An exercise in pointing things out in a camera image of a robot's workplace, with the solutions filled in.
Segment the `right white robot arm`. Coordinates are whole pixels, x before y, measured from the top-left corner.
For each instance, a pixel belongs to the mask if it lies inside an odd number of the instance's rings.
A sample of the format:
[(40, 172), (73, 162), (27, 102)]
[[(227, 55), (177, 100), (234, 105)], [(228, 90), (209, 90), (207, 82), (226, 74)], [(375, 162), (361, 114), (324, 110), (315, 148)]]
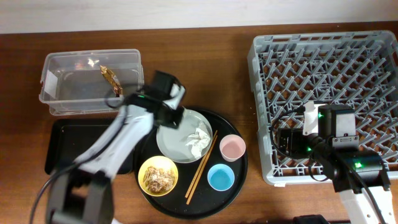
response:
[(323, 167), (351, 223), (396, 223), (384, 162), (377, 152), (359, 148), (350, 106), (309, 101), (283, 112), (271, 124), (270, 140), (283, 156)]

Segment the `white tissue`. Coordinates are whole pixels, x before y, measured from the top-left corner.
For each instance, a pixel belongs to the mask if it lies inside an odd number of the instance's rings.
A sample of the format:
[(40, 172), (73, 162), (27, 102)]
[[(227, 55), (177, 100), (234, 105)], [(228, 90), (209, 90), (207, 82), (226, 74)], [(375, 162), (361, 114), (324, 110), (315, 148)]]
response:
[(199, 159), (204, 150), (211, 141), (211, 136), (206, 128), (206, 124), (202, 121), (199, 122), (195, 128), (195, 132), (187, 137), (186, 146), (190, 149), (194, 158)]

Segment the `food scraps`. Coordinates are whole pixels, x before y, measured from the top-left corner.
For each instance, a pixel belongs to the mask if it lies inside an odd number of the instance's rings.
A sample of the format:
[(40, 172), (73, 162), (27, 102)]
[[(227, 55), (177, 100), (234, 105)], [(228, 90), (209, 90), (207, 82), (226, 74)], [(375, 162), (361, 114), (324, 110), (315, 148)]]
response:
[(176, 181), (172, 169), (149, 166), (145, 171), (143, 182), (145, 188), (153, 194), (162, 194), (169, 191)]

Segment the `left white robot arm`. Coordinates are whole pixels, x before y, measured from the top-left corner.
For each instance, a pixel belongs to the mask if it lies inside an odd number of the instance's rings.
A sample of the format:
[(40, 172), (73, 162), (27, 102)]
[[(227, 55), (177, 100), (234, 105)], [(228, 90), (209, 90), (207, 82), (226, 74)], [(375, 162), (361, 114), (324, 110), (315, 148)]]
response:
[(155, 126), (177, 128), (185, 90), (159, 96), (133, 93), (124, 98), (107, 130), (71, 165), (56, 170), (39, 190), (29, 215), (33, 223), (44, 192), (46, 223), (114, 223), (112, 183), (137, 143)]

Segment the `blue cup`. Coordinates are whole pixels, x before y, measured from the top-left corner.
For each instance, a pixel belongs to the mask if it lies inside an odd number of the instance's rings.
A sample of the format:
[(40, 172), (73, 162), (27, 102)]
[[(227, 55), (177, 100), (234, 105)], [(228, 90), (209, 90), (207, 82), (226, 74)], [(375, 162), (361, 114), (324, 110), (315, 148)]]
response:
[(209, 185), (216, 191), (229, 190), (234, 184), (234, 172), (226, 164), (216, 164), (212, 166), (207, 174)]

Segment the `yellow bowl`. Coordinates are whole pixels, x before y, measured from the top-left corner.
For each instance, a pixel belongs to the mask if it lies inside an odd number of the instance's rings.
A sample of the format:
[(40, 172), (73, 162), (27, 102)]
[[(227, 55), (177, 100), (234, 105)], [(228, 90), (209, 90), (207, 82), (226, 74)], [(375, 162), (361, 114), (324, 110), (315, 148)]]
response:
[[(174, 183), (174, 186), (169, 191), (164, 192), (162, 194), (153, 194), (150, 191), (148, 191), (145, 188), (145, 185), (144, 185), (144, 182), (143, 182), (143, 178), (144, 178), (145, 171), (147, 170), (147, 168), (149, 166), (154, 166), (154, 167), (164, 168), (164, 169), (172, 169), (174, 171), (174, 173), (175, 173), (175, 176), (176, 176), (176, 181)], [(175, 188), (175, 186), (177, 185), (177, 182), (178, 182), (178, 169), (177, 169), (177, 166), (175, 165), (175, 163), (172, 160), (170, 160), (169, 158), (164, 157), (164, 156), (153, 156), (153, 157), (150, 157), (149, 159), (147, 159), (140, 166), (140, 169), (139, 169), (139, 172), (138, 172), (138, 175), (137, 175), (137, 181), (139, 183), (140, 188), (146, 194), (148, 194), (150, 196), (153, 196), (153, 197), (161, 197), (161, 196), (164, 196), (164, 195), (167, 195), (168, 193), (170, 193)]]

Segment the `pink cup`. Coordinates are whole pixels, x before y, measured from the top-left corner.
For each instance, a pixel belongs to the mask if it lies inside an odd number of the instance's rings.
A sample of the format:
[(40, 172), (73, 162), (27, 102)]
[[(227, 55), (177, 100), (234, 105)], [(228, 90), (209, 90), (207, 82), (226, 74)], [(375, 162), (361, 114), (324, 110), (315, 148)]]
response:
[(220, 141), (220, 152), (224, 160), (234, 162), (246, 152), (246, 143), (241, 136), (235, 134), (226, 135)]

